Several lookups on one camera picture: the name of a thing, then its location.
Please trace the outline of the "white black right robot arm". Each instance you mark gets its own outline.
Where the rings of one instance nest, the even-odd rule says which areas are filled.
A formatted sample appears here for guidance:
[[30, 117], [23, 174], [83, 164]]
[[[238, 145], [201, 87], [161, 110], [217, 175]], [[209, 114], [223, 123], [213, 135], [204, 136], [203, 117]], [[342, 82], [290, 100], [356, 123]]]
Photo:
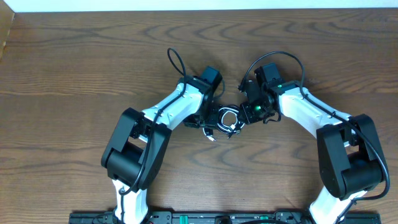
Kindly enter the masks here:
[[334, 110], [298, 82], [249, 80], [239, 89], [248, 98], [240, 112], [246, 124], [267, 123], [277, 114], [296, 121], [317, 140], [323, 188], [309, 207], [312, 223], [343, 223], [358, 201], [388, 193], [386, 159], [368, 115]]

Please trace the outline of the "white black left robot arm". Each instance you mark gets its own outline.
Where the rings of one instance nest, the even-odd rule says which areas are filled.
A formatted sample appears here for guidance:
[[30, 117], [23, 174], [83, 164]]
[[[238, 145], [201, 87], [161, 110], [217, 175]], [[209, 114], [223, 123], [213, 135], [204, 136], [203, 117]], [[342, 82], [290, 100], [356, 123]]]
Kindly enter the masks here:
[[206, 110], [222, 78], [181, 78], [156, 105], [126, 109], [101, 158], [116, 189], [118, 223], [142, 223], [149, 212], [147, 189], [159, 173], [172, 131], [187, 117]]

